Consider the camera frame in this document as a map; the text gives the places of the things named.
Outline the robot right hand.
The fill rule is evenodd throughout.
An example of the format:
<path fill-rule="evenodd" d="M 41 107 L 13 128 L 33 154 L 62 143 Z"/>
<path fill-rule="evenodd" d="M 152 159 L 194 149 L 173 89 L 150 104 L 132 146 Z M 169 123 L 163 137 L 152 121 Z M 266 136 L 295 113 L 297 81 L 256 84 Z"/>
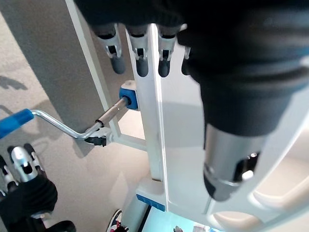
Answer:
<path fill-rule="evenodd" d="M 10 146 L 8 153 L 17 180 L 7 163 L 0 159 L 0 175 L 6 190 L 0 191 L 0 218 L 8 232 L 45 232 L 49 228 L 42 218 L 50 215 L 57 202 L 55 184 L 48 179 L 31 144 Z"/>

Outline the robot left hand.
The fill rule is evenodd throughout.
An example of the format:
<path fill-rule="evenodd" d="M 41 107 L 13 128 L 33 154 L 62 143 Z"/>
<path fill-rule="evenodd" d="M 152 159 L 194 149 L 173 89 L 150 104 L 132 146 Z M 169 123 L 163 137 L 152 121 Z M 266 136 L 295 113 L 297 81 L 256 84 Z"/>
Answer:
<path fill-rule="evenodd" d="M 228 200 L 253 171 L 292 95 L 309 82 L 306 0 L 78 0 L 97 35 L 109 23 L 176 29 L 190 48 L 185 71 L 199 84 L 204 112 L 204 183 Z"/>

